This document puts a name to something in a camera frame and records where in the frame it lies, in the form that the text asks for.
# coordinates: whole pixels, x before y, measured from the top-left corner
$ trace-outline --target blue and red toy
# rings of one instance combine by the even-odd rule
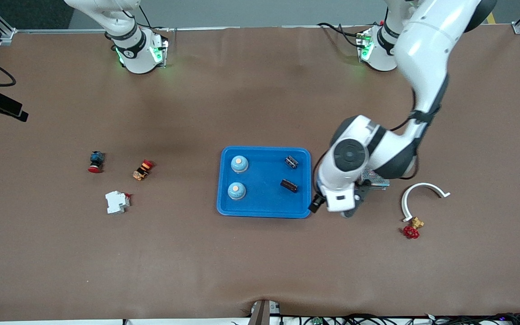
[[[92,152],[91,156],[89,156],[89,161],[91,161],[91,165],[87,169],[91,173],[101,173],[102,164],[103,164],[103,154],[99,151]]]

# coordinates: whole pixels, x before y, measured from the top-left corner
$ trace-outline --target red and yellow toy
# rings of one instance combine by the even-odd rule
[[[410,226],[406,226],[403,228],[403,234],[408,239],[417,239],[421,234],[419,234],[418,230],[425,226],[425,223],[419,220],[419,218],[414,217],[410,221]]]
[[[152,169],[152,167],[153,167],[152,162],[144,159],[140,168],[138,168],[134,172],[134,178],[137,179],[138,181],[141,181],[150,173],[150,169]]]

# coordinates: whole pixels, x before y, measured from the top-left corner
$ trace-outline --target red knob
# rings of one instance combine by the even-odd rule
[[[411,226],[406,226],[403,228],[403,234],[408,239],[417,239],[421,234],[418,233],[418,230]]]

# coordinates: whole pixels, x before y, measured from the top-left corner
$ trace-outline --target gray floor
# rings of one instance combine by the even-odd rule
[[[381,0],[143,0],[152,26],[165,27],[268,27],[315,25],[323,21],[364,25],[384,17]],[[145,23],[139,10],[133,12]],[[520,17],[520,0],[498,0],[493,10],[497,23],[511,23]],[[74,12],[70,28],[99,28],[91,18]]]

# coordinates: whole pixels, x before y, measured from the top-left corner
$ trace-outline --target white strip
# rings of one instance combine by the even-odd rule
[[[402,207],[403,209],[403,214],[404,214],[404,219],[403,219],[403,222],[407,222],[409,220],[411,220],[413,218],[413,215],[410,214],[410,211],[409,211],[409,204],[408,204],[408,200],[409,200],[409,194],[410,194],[410,191],[412,191],[413,189],[415,189],[416,187],[426,187],[427,189],[431,189],[433,190],[436,194],[439,194],[439,196],[441,198],[445,198],[445,197],[448,197],[450,195],[450,193],[444,193],[444,191],[442,191],[440,189],[440,187],[436,186],[436,185],[432,185],[432,184],[429,184],[429,183],[418,183],[418,184],[415,184],[415,185],[412,185],[411,187],[409,187],[403,194],[403,198],[402,200],[400,201],[400,206]]]

